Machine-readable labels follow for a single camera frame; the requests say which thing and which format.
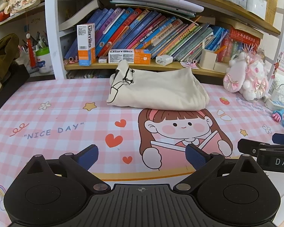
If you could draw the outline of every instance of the yellow star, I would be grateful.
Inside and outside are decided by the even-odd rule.
[[[240,133],[241,133],[243,136],[247,136],[247,135],[248,135],[245,130],[242,130],[242,129],[240,129],[240,130],[241,130]]]
[[[97,106],[95,105],[94,102],[92,103],[86,103],[85,106],[83,107],[83,109],[86,109],[87,111],[91,111],[91,109],[96,108]]]

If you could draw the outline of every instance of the crosshair symbol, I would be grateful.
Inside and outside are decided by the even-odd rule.
[[[145,190],[147,190],[146,188],[140,187],[137,190],[139,190],[140,192],[144,192]]]

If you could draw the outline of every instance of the folded canvas bag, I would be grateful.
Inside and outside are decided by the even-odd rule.
[[[151,72],[129,68],[120,61],[110,78],[108,105],[174,111],[199,111],[209,102],[208,94],[190,68]]]

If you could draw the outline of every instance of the white jar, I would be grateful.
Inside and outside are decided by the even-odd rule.
[[[49,47],[42,48],[36,51],[37,65],[40,73],[48,73],[53,70],[51,63],[51,55],[49,53]]]

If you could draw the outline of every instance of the purple book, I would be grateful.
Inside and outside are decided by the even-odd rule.
[[[95,35],[95,42],[97,42],[101,36],[103,35],[104,30],[106,27],[110,25],[110,23],[117,17],[119,13],[122,12],[122,8],[116,8],[115,11],[111,14],[111,16],[108,17],[108,19],[105,21],[105,23],[100,27],[100,29],[97,31]]]

